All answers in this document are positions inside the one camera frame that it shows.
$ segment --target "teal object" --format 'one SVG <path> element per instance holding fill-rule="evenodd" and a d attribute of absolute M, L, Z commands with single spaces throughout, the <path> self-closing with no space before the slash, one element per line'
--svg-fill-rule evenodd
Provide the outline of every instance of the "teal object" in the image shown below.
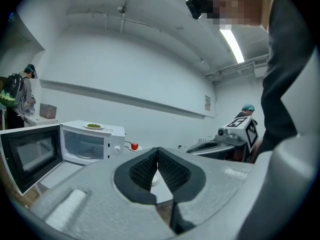
<path fill-rule="evenodd" d="M 243 106 L 243 108 L 242 108 L 242 111 L 246 111 L 246 110 L 250 110 L 250 111 L 254 112 L 255 111 L 255 107 L 252 104 L 245 104 Z"/>

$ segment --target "open microwave door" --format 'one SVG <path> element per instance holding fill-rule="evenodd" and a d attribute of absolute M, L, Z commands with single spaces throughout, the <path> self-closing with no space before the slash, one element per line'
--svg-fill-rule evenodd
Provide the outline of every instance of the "open microwave door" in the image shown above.
<path fill-rule="evenodd" d="M 62 162 L 60 125 L 2 130 L 0 152 L 11 180 L 24 195 Z"/>

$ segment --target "red object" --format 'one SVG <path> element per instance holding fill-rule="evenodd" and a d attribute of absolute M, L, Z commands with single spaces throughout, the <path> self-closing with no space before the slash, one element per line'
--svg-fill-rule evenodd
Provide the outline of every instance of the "red object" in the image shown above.
<path fill-rule="evenodd" d="M 131 149 L 132 149 L 132 150 L 137 150 L 138 147 L 139 147 L 139 144 L 138 144 L 138 143 L 132 143 L 132 144 L 131 144 Z"/>

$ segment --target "ceiling light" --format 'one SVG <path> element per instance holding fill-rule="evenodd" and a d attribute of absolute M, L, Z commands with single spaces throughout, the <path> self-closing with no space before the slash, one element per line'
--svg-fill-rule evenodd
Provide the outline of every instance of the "ceiling light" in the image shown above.
<path fill-rule="evenodd" d="M 238 44 L 234 34 L 232 33 L 232 31 L 229 29 L 220 29 L 220 32 L 224 36 L 225 40 L 228 42 L 228 44 L 234 54 L 236 61 L 238 63 L 244 62 L 245 60 L 244 60 L 244 57 L 243 57 L 242 52 L 240 50 L 239 44 Z"/>

